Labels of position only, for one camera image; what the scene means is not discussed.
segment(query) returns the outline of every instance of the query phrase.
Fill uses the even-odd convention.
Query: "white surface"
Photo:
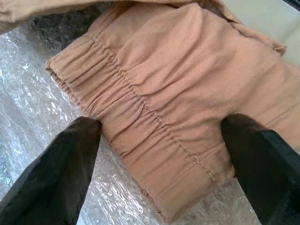
[[[300,67],[300,12],[282,0],[223,0],[246,25],[287,45],[284,58]]]

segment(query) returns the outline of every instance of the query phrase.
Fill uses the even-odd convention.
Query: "black object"
[[[236,176],[263,225],[300,225],[300,156],[243,114],[222,121]]]
[[[97,120],[80,117],[59,133],[0,202],[0,225],[75,225],[100,132]]]
[[[283,1],[285,1],[287,4],[293,6],[295,9],[300,11],[300,0],[283,0]]]

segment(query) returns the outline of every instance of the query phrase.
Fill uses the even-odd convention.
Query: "plastic wrap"
[[[99,5],[98,14],[107,6]],[[44,68],[54,53],[82,35],[90,20],[96,18],[85,12],[38,17],[0,36],[0,199],[54,136],[81,115]],[[86,26],[79,31],[74,21],[85,17],[89,17],[84,22]],[[103,139],[78,224],[163,224]],[[175,224],[259,222],[240,186],[233,181],[198,203]]]

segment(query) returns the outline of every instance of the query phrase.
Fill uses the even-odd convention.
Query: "wrinkled fabric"
[[[115,4],[46,68],[103,123],[168,222],[234,177],[220,132],[227,115],[300,144],[300,71],[281,59],[285,46],[211,6]]]
[[[31,17],[66,13],[86,8],[97,2],[107,0],[0,0],[0,34],[5,33]],[[141,2],[187,4],[193,0],[139,0]],[[203,8],[211,8],[214,13],[220,13],[229,20],[238,22],[221,0],[196,0]]]

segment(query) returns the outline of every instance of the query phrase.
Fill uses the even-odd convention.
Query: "bubble wrap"
[[[40,16],[0,36],[0,199],[51,140],[82,115],[45,72],[45,62],[81,36],[109,5]],[[77,224],[163,224],[104,139]],[[233,181],[175,224],[260,223],[239,184]]]

